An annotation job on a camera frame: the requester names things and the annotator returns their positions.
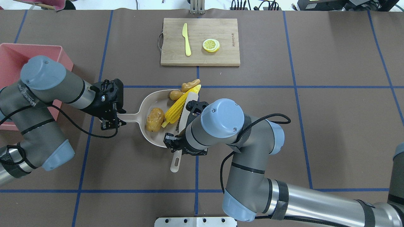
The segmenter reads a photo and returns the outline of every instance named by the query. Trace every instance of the yellow knife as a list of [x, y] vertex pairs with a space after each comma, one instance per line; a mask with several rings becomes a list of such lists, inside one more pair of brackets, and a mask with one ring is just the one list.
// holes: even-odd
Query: yellow knife
[[191, 47], [189, 46], [188, 41], [188, 24], [185, 23], [184, 27], [182, 27], [182, 36], [185, 38], [185, 55], [191, 56]]

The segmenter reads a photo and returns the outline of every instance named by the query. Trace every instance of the potato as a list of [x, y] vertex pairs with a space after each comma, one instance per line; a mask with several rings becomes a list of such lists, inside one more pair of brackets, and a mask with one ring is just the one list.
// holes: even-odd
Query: potato
[[201, 80], [196, 79], [194, 81], [188, 82], [188, 83], [183, 83], [181, 86], [181, 91], [182, 92], [187, 92], [189, 89], [195, 87], [196, 85], [200, 84]]
[[181, 96], [184, 94], [184, 92], [181, 92], [179, 90], [173, 90], [170, 92], [170, 99], [175, 101], [181, 98]]
[[158, 132], [164, 121], [164, 112], [160, 108], [153, 108], [146, 119], [146, 130], [149, 132]]

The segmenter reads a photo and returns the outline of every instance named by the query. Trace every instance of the pink bin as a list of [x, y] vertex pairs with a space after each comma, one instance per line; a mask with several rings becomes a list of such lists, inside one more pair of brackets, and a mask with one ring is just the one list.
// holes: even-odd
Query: pink bin
[[[44, 55], [50, 59], [61, 63], [66, 69], [72, 70], [73, 62], [67, 56], [61, 46], [31, 45], [31, 44], [0, 44], [0, 89], [12, 85], [20, 79], [22, 67], [32, 57]], [[62, 102], [55, 100], [53, 104], [57, 107]], [[53, 118], [57, 120], [59, 111], [49, 107]], [[2, 130], [18, 130], [13, 122], [5, 122], [0, 125]]]

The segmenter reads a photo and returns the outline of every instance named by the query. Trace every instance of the corn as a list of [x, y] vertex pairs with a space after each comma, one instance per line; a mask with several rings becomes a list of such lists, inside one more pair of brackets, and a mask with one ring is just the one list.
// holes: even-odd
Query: corn
[[179, 117], [181, 116], [182, 110], [184, 109], [185, 101], [187, 100], [187, 96], [189, 92], [195, 92], [198, 94], [201, 89], [201, 85], [198, 84], [195, 87], [189, 89], [185, 94], [183, 94], [177, 101], [175, 101], [174, 105], [170, 107], [165, 113], [166, 119], [164, 120], [161, 127], [165, 128], [169, 123], [175, 123]]

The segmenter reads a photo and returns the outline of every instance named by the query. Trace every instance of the lemon slice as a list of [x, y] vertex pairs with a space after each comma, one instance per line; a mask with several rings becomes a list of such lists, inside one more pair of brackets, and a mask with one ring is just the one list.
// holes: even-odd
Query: lemon slice
[[203, 49], [205, 49], [208, 52], [216, 52], [220, 48], [220, 43], [215, 39], [207, 39], [203, 42], [202, 46]]

